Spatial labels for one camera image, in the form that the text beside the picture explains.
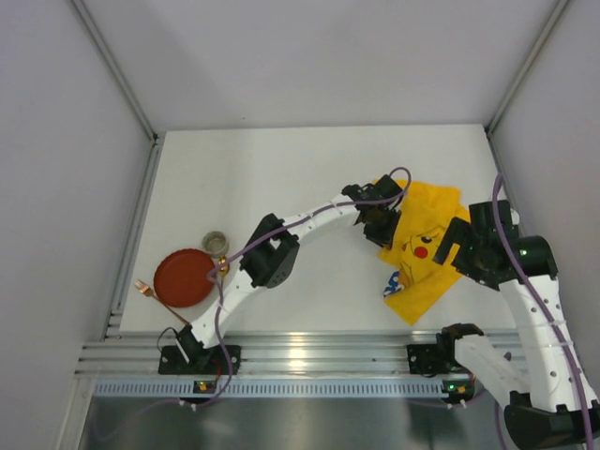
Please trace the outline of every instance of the fork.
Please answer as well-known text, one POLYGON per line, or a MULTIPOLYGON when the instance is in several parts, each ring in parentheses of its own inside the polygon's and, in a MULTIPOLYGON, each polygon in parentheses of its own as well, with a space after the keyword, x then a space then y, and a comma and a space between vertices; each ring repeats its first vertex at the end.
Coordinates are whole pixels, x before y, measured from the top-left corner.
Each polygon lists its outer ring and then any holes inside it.
POLYGON ((184 325, 189 325, 189 322, 186 319, 184 319, 183 317, 181 317, 179 314, 177 314, 175 311, 173 311, 171 309, 171 307, 169 307, 169 305, 165 305, 164 303, 162 303, 160 301, 160 299, 157 297, 157 295, 154 293, 154 290, 150 286, 148 286, 146 283, 144 283, 143 281, 138 279, 134 283, 134 286, 135 286, 135 289, 140 291, 140 293, 144 294, 146 297, 154 297, 155 300, 157 300, 157 302, 159 302, 162 306, 164 306, 166 309, 168 309, 173 316, 175 316, 177 319, 179 319, 179 321, 181 323, 183 323, 184 325))

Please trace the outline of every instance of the wall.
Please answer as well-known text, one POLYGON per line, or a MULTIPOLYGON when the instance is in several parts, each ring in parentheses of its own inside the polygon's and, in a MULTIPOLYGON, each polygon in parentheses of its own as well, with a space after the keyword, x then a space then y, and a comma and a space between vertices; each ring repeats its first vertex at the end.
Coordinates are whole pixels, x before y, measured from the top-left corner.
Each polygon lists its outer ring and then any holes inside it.
POLYGON ((527 230, 553 247, 565 316, 597 392, 599 18, 599 2, 574 2, 495 138, 527 230))
POLYGON ((548 0, 86 0, 160 130, 486 123, 548 0))
POLYGON ((148 141, 67 2, 0 2, 0 436, 51 448, 148 141))

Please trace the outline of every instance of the brown plate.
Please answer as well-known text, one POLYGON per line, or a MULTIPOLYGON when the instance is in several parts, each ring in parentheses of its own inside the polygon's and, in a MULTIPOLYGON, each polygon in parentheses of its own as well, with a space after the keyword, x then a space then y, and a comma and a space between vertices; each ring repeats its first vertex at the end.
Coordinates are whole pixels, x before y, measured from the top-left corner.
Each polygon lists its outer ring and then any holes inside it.
POLYGON ((196 248, 175 251, 158 266, 154 289, 165 305, 192 307, 212 291, 214 285, 206 276, 214 268, 215 263, 203 251, 196 248))

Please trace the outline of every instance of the gold object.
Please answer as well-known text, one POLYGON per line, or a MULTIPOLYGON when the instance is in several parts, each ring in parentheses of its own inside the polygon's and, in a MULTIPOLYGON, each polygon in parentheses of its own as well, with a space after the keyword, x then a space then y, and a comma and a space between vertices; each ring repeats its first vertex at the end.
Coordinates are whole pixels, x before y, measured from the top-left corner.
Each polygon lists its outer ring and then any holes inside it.
MULTIPOLYGON (((217 265, 222 265, 226 262, 227 262, 227 257, 221 256, 217 261, 217 265)), ((218 272, 221 274, 222 277, 225 277, 227 274, 229 274, 229 265, 228 264, 224 265, 223 267, 218 269, 218 272)))
POLYGON ((157 302, 159 302, 162 306, 164 306, 166 309, 168 309, 173 316, 175 316, 177 319, 179 319, 179 321, 181 323, 183 323, 184 325, 189 325, 189 322, 186 319, 184 319, 183 317, 181 317, 179 314, 177 314, 175 311, 173 311, 171 309, 171 307, 169 307, 169 305, 165 305, 164 303, 162 303, 160 301, 160 299, 157 297, 157 295, 154 293, 154 289, 152 289, 146 283, 144 283, 143 281, 141 281, 140 279, 138 279, 134 283, 134 286, 135 286, 135 289, 137 289, 138 291, 140 291, 140 293, 142 293, 146 297, 153 297, 157 302))

